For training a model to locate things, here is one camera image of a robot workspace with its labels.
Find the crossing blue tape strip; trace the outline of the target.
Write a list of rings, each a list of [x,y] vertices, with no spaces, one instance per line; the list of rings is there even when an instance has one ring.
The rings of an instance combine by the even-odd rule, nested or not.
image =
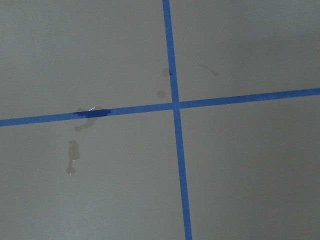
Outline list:
[[[180,102],[178,106],[181,109],[200,108],[200,107],[230,105],[230,104],[238,104],[238,103],[250,103],[250,102],[288,99],[288,98],[318,96],[319,94],[320,94],[319,88],[311,88],[311,89],[301,89],[301,90],[290,90],[290,91],[269,92],[269,93],[249,94],[249,95],[240,95],[240,96],[189,100],[189,101]],[[173,109],[174,109],[174,104],[170,102],[170,103],[159,103],[159,104],[150,104],[150,105],[119,107],[119,108],[111,108],[111,109],[76,111],[76,112],[60,113],[60,114],[2,119],[0,121],[0,126],[9,127],[9,126],[19,126],[19,125],[29,125],[29,124],[39,124],[39,123],[50,123],[50,122],[60,122],[60,121],[69,121],[69,120],[100,118],[100,117],[107,117],[107,116],[161,112],[161,111],[169,111]]]

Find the long blue tape strip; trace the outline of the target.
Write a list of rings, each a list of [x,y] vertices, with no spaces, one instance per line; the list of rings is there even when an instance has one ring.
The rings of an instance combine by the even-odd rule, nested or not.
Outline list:
[[[176,59],[175,59],[170,1],[163,0],[162,8],[163,8],[163,16],[164,16],[168,69],[169,69],[169,77],[170,77],[170,89],[171,89],[171,100],[172,100],[172,111],[173,111],[173,121],[174,121],[174,133],[175,133],[176,152],[177,152],[177,164],[178,164],[179,185],[180,185],[180,195],[181,195],[181,204],[182,204],[184,235],[186,240],[191,240],[193,238],[193,235],[192,235],[192,224],[191,224],[191,215],[190,215],[188,182],[187,182],[187,173],[186,173],[185,151],[184,151],[184,142],[183,142],[181,108],[180,108],[179,88],[178,88],[178,79],[177,79],[177,71],[176,71]]]

